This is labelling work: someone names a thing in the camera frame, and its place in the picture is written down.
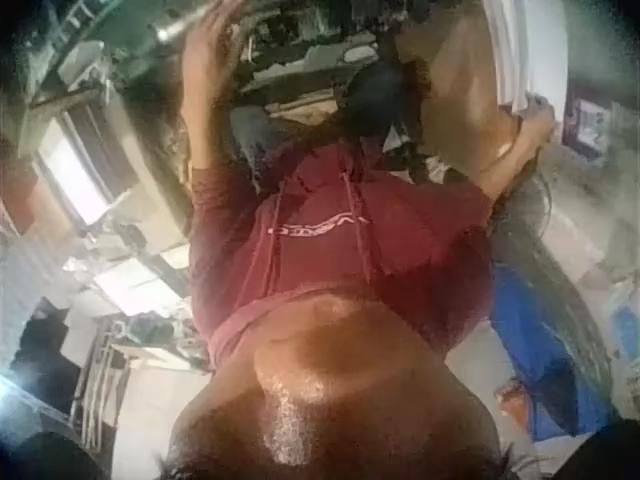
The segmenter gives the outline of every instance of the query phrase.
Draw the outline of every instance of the fingers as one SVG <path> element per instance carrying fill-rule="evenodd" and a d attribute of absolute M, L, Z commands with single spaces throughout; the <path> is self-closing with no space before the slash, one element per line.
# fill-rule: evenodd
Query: fingers
<path fill-rule="evenodd" d="M 217 0 L 204 19 L 204 28 L 212 35 L 226 33 L 246 0 Z"/>
<path fill-rule="evenodd" d="M 229 46 L 229 69 L 235 70 L 242 56 L 245 45 L 249 38 L 251 30 L 249 28 L 240 28 L 231 37 L 231 44 Z"/>

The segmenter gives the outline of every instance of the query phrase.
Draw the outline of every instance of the black hair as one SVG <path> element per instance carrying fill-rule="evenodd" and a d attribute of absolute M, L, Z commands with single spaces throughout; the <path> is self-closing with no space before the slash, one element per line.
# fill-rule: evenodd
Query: black hair
<path fill-rule="evenodd" d="M 535 459 L 516 459 L 513 455 L 512 446 L 502 455 L 498 462 L 488 460 L 478 480 L 519 480 L 516 468 L 523 470 L 536 463 Z M 216 465 L 215 461 L 209 458 L 196 457 L 181 463 L 159 461 L 160 476 L 156 480 L 222 480 L 234 478 L 228 472 L 223 473 L 223 469 Z"/>

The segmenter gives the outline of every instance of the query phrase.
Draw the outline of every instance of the person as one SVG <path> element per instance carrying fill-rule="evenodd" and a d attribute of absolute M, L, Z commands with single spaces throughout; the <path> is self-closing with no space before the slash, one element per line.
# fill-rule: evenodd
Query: person
<path fill-rule="evenodd" d="M 404 182 L 375 142 L 338 133 L 264 152 L 276 188 L 258 194 L 229 121 L 242 5 L 213 8 L 183 56 L 193 313 L 215 375 L 162 478 L 509 478 L 491 416 L 444 359 L 488 314 L 492 205 L 553 109 L 532 102 L 474 183 Z"/>

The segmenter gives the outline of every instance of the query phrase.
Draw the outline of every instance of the red sweatshirt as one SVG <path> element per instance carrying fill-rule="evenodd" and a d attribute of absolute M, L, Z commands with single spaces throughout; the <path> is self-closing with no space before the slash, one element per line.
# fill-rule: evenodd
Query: red sweatshirt
<path fill-rule="evenodd" d="M 411 185 L 350 151 L 275 153 L 269 174 L 285 180 L 262 202 L 237 169 L 194 171 L 193 312 L 214 367 L 277 306 L 354 280 L 442 355 L 488 314 L 489 199 L 471 184 Z"/>

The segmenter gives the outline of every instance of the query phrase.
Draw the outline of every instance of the fluorescent light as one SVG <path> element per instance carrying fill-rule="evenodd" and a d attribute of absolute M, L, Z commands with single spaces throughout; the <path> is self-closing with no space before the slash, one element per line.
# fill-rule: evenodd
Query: fluorescent light
<path fill-rule="evenodd" d="M 82 220 L 87 225 L 97 222 L 107 212 L 109 205 L 82 166 L 57 120 L 49 124 L 39 151 L 53 178 Z"/>

